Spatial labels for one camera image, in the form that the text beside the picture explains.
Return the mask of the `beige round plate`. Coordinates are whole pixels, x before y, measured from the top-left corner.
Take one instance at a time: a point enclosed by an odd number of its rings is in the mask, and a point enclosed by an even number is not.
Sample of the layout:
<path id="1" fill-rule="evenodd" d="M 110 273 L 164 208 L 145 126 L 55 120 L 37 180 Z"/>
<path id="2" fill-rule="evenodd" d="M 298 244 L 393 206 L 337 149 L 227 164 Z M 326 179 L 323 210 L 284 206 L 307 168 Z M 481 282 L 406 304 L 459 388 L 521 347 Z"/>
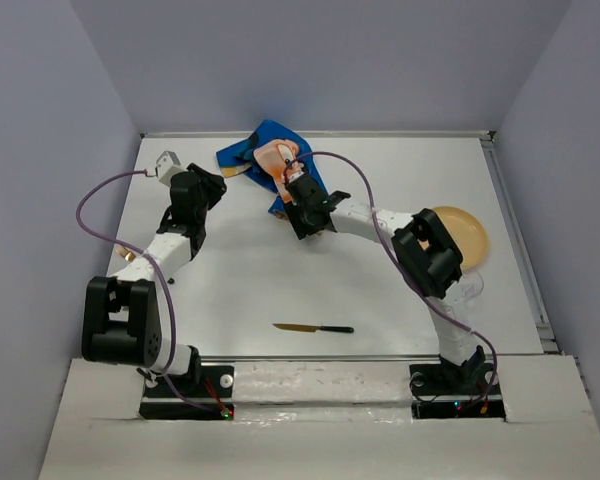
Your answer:
<path id="1" fill-rule="evenodd" d="M 489 237 L 480 221 L 458 207 L 437 206 L 433 208 L 463 256 L 461 269 L 470 271 L 479 267 L 489 253 Z"/>

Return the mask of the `gold knife green handle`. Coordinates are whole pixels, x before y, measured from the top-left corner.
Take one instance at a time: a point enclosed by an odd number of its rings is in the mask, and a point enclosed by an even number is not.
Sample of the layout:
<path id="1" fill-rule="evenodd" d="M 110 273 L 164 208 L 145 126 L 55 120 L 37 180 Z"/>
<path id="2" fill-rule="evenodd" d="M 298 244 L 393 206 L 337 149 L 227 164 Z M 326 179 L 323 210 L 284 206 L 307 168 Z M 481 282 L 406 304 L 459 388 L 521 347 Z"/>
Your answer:
<path id="1" fill-rule="evenodd" d="M 328 325 L 306 325 L 306 324 L 290 324 L 290 323 L 273 323 L 273 326 L 283 331 L 315 333 L 318 331 L 353 334 L 355 329 L 350 326 L 328 326 Z"/>

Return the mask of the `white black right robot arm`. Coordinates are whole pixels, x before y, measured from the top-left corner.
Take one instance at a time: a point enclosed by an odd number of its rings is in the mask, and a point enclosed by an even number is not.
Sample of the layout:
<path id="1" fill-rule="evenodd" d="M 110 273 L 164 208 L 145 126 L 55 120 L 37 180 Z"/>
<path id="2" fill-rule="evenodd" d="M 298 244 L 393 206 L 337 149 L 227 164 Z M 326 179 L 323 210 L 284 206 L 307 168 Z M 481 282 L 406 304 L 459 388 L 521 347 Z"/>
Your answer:
<path id="1" fill-rule="evenodd" d="M 298 238 L 322 230 L 379 243 L 407 286 L 428 308 L 439 345 L 435 371 L 419 377 L 433 395 L 467 394 L 485 398 L 496 375 L 485 377 L 492 344 L 469 325 L 460 285 L 463 256 L 431 209 L 404 214 L 376 208 L 342 191 L 326 192 L 307 173 L 283 176 L 285 213 Z"/>

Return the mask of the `clear plastic drinking glass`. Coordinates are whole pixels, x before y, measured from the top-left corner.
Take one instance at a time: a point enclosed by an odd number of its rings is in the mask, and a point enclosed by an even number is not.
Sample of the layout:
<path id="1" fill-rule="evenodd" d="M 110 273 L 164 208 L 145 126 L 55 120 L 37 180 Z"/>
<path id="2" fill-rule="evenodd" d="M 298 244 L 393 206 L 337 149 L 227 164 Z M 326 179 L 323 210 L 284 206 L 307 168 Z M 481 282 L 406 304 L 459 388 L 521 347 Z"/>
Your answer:
<path id="1" fill-rule="evenodd" d="M 484 279 L 478 271 L 464 272 L 447 290 L 448 304 L 466 304 L 475 300 L 484 290 Z"/>

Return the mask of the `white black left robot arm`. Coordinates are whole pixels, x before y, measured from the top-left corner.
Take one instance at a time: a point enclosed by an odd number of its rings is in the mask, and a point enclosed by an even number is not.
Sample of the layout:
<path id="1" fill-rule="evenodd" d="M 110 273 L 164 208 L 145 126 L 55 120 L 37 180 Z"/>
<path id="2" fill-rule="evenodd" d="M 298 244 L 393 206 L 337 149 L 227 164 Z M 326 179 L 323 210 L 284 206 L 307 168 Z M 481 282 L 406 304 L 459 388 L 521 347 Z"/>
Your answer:
<path id="1" fill-rule="evenodd" d="M 201 358 L 195 347 L 177 341 L 168 281 L 200 252 L 207 214 L 226 184 L 217 174 L 195 164 L 183 167 L 169 156 L 159 160 L 154 176 L 168 187 L 170 204 L 147 247 L 111 241 L 135 257 L 117 273 L 87 284 L 81 354 L 89 362 L 143 368 L 189 395 L 201 383 Z"/>

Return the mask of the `blue cartoon placemat cloth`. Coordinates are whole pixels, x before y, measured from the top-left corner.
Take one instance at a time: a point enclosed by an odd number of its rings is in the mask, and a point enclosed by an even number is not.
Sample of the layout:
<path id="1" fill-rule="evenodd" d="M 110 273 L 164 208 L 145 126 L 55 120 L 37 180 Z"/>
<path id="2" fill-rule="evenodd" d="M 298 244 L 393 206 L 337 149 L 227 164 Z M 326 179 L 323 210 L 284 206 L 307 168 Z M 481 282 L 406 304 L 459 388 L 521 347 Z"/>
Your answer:
<path id="1" fill-rule="evenodd" d="M 274 192 L 276 199 L 269 213 L 289 220 L 285 204 L 291 201 L 291 196 L 283 184 L 286 160 L 310 151 L 310 145 L 296 132 L 273 120 L 263 120 L 246 139 L 217 151 L 216 159 L 223 177 L 244 173 Z"/>

